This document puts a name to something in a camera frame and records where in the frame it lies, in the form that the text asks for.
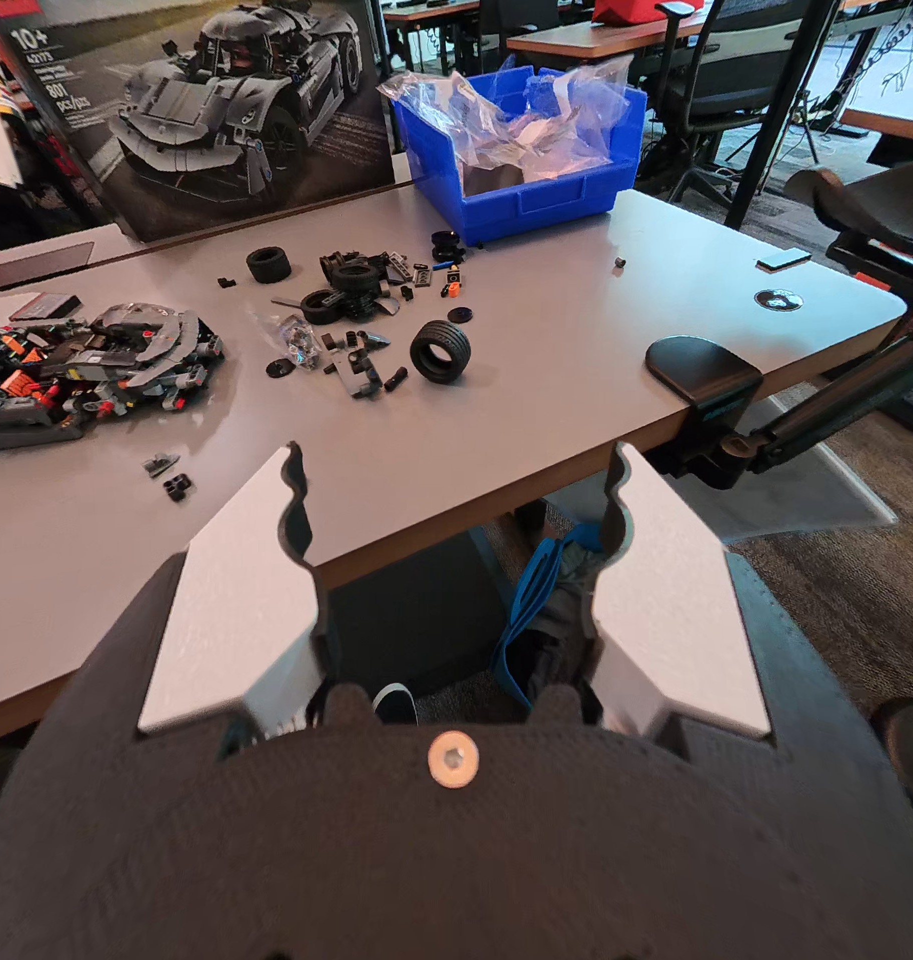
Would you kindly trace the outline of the toy car set box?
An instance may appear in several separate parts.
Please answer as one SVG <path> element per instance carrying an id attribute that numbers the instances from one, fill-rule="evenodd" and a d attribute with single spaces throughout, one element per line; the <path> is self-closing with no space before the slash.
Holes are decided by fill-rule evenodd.
<path id="1" fill-rule="evenodd" d="M 394 181 L 375 2 L 0 2 L 0 40 L 140 241 Z"/>

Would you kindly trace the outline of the grey curved panel assembly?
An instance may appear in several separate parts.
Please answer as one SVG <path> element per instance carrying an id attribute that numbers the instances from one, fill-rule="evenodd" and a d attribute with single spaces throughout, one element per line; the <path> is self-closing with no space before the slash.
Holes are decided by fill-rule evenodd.
<path id="1" fill-rule="evenodd" d="M 314 342 L 323 360 L 323 373 L 336 375 L 353 399 L 373 397 L 381 390 L 393 392 L 409 377 L 406 366 L 400 366 L 386 380 L 381 377 L 370 354 L 391 345 L 382 335 L 351 329 L 341 339 L 329 333 L 314 335 Z"/>

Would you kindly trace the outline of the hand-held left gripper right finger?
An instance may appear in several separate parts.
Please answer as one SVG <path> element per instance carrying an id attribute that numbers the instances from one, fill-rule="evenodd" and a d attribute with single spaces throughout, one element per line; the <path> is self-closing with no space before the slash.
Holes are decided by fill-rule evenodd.
<path id="1" fill-rule="evenodd" d="M 600 726 L 655 739 L 672 716 L 753 740 L 772 732 L 719 538 L 634 446 L 616 444 L 586 606 Z"/>

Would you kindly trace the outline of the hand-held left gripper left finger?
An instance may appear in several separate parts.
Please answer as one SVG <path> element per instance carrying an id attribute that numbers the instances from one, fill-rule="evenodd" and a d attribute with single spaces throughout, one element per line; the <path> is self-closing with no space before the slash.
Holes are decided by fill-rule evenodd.
<path id="1" fill-rule="evenodd" d="M 303 453 L 290 441 L 188 543 L 141 734 L 220 714 L 260 739 L 313 725 L 331 666 L 326 591 L 306 562 L 307 493 Z"/>

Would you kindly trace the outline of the wooden top side desk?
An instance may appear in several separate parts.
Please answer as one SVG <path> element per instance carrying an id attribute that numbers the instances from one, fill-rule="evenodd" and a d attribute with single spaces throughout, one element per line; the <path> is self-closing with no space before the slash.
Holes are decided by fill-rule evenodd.
<path id="1" fill-rule="evenodd" d="M 535 66 L 585 64 L 662 46 L 668 21 L 613 27 L 580 22 L 511 37 L 508 52 Z"/>

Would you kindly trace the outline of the black rubber toy tyre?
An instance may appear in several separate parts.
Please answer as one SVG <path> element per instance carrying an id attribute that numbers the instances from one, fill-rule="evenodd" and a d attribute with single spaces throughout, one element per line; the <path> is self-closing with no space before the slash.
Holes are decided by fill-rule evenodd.
<path id="1" fill-rule="evenodd" d="M 382 294 L 381 270 L 367 259 L 347 261 L 330 269 L 330 286 L 351 297 L 378 297 Z"/>
<path id="2" fill-rule="evenodd" d="M 281 246 L 262 246 L 252 250 L 245 258 L 247 269 L 260 284 L 282 282 L 293 273 L 288 255 Z"/>
<path id="3" fill-rule="evenodd" d="M 430 383 L 441 386 L 451 385 L 463 375 L 471 354 L 471 344 L 463 330 L 443 319 L 425 323 L 409 348 L 416 372 Z"/>
<path id="4" fill-rule="evenodd" d="M 314 326 L 329 326 L 345 316 L 345 297 L 342 292 L 331 289 L 306 294 L 298 306 L 304 319 Z"/>

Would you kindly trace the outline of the pile of small toy bricks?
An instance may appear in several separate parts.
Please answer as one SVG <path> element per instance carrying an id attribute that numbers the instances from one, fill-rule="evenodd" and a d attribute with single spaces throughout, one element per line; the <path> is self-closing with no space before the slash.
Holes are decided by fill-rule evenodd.
<path id="1" fill-rule="evenodd" d="M 384 294 L 410 303 L 415 291 L 431 286 L 432 270 L 423 263 L 413 263 L 397 251 L 385 251 L 379 256 L 382 269 L 381 289 Z"/>

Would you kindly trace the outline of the black office chair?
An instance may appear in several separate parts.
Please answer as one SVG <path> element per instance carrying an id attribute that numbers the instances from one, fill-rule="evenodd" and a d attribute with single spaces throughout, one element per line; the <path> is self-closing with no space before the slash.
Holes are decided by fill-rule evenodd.
<path id="1" fill-rule="evenodd" d="M 679 202 L 693 189 L 728 210 L 743 170 L 716 162 L 724 134 L 766 116 L 807 2 L 715 1 L 692 44 L 679 44 L 680 3 L 670 11 L 664 50 L 642 58 L 630 77 L 663 128 L 642 148 L 635 187 Z"/>

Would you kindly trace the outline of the crumpled empty plastic bags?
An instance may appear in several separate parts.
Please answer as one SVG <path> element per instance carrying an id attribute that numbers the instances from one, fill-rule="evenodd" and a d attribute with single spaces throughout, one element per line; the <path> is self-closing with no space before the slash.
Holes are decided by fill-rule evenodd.
<path id="1" fill-rule="evenodd" d="M 630 109 L 631 54 L 559 76 L 516 73 L 509 56 L 489 76 L 405 71 L 379 86 L 450 141 L 465 198 L 596 171 L 612 163 L 610 138 Z"/>

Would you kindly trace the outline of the black white-soled shoe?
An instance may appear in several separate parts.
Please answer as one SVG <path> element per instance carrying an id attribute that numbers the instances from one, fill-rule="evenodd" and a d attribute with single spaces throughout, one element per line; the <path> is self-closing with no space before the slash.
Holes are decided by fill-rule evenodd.
<path id="1" fill-rule="evenodd" d="M 415 698 L 407 686 L 391 682 L 378 691 L 372 711 L 383 726 L 417 726 Z"/>

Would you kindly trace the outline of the grey toy brick car model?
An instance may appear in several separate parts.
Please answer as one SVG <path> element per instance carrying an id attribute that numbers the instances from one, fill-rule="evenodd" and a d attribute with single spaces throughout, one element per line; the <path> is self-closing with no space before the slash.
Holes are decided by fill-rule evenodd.
<path id="1" fill-rule="evenodd" d="M 0 325 L 0 451 L 74 442 L 146 404 L 183 411 L 223 362 L 191 310 L 145 302 L 94 319 L 22 315 Z"/>

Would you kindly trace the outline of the red bag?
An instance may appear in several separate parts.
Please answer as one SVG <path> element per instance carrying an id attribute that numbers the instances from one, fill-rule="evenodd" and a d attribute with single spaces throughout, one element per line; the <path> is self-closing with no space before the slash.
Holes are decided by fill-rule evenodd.
<path id="1" fill-rule="evenodd" d="M 666 29 L 667 13 L 705 18 L 704 1 L 595 1 L 592 16 L 594 25 L 614 28 L 650 27 L 662 34 Z"/>

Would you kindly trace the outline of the blue storage bin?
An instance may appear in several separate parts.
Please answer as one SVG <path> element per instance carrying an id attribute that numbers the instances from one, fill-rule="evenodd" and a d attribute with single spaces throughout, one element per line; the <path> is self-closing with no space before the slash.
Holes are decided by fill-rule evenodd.
<path id="1" fill-rule="evenodd" d="M 559 76 L 565 71 L 517 66 Z M 631 189 L 640 162 L 647 94 L 627 82 L 628 113 L 610 137 L 612 163 L 583 174 L 463 197 L 448 138 L 408 108 L 391 102 L 415 185 L 446 223 L 469 245 L 568 223 L 611 210 L 618 193 Z"/>

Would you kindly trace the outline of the black steel column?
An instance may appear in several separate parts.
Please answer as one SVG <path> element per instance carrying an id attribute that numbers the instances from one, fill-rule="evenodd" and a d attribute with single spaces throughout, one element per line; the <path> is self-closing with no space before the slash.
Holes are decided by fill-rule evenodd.
<path id="1" fill-rule="evenodd" d="M 766 110 L 735 196 L 726 212 L 723 224 L 730 230 L 739 232 L 743 226 L 774 154 L 777 140 L 797 100 L 803 77 L 814 57 L 819 54 L 840 5 L 840 1 L 810 1 L 807 6 L 776 84 L 772 102 Z"/>

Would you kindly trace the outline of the small dark flat card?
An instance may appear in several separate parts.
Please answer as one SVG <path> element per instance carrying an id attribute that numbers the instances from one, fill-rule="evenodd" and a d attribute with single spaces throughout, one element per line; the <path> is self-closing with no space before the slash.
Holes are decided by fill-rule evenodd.
<path id="1" fill-rule="evenodd" d="M 81 306 L 75 294 L 38 294 L 10 315 L 11 323 L 36 323 L 71 317 Z"/>

